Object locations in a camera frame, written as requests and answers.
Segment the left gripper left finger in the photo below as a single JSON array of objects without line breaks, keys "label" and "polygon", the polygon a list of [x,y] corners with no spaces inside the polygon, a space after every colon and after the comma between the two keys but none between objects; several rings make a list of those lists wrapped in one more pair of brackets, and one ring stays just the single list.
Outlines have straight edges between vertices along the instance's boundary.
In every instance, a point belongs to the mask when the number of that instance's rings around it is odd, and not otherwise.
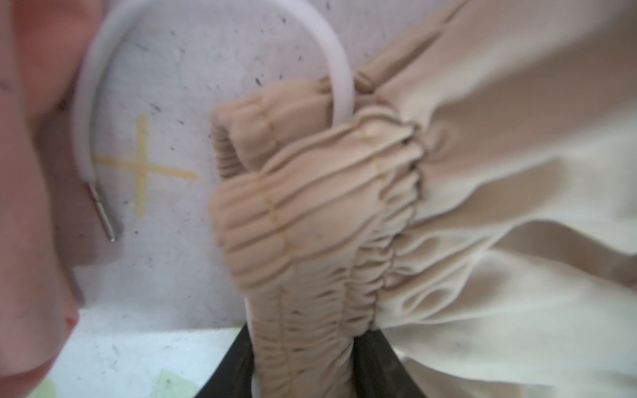
[{"label": "left gripper left finger", "polygon": [[252,398],[254,353],[245,324],[196,398]]}]

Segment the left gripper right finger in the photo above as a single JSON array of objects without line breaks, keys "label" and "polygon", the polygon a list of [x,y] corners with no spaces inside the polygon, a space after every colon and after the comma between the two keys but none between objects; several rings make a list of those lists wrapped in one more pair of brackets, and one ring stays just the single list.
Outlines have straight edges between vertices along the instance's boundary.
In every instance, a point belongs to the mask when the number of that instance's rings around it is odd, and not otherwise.
[{"label": "left gripper right finger", "polygon": [[352,359],[357,397],[426,398],[382,331],[368,331],[355,338]]}]

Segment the beige drawstring garment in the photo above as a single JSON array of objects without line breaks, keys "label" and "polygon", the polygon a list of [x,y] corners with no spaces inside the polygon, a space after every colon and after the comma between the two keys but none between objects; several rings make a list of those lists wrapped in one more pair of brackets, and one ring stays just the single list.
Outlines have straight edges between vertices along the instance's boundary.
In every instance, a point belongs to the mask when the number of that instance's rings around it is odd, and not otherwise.
[{"label": "beige drawstring garment", "polygon": [[354,397],[383,330],[430,397],[636,394],[636,4],[448,1],[353,71],[217,110],[217,245],[260,397]]}]

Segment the pink printed t-shirt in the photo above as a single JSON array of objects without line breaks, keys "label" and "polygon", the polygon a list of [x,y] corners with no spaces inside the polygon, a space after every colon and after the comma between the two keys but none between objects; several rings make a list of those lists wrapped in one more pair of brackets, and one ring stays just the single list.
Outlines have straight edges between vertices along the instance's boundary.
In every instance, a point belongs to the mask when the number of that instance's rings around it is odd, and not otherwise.
[{"label": "pink printed t-shirt", "polygon": [[34,145],[102,20],[100,1],[1,4],[1,394],[26,397],[79,322],[54,247],[50,194]]}]

